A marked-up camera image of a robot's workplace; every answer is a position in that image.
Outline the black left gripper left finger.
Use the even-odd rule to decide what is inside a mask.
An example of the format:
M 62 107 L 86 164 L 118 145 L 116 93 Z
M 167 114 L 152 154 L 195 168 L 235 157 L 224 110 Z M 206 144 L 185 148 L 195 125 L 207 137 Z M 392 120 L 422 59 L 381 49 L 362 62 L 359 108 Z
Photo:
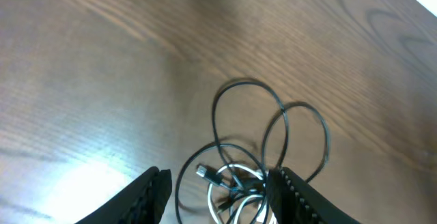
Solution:
M 171 171 L 150 167 L 77 224 L 159 223 L 171 193 Z

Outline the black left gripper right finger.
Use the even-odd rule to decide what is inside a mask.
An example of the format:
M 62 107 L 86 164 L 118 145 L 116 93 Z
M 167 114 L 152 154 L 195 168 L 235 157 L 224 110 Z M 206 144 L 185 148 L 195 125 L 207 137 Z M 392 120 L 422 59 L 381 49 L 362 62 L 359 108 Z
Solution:
M 271 169 L 266 195 L 278 223 L 358 224 L 291 169 Z

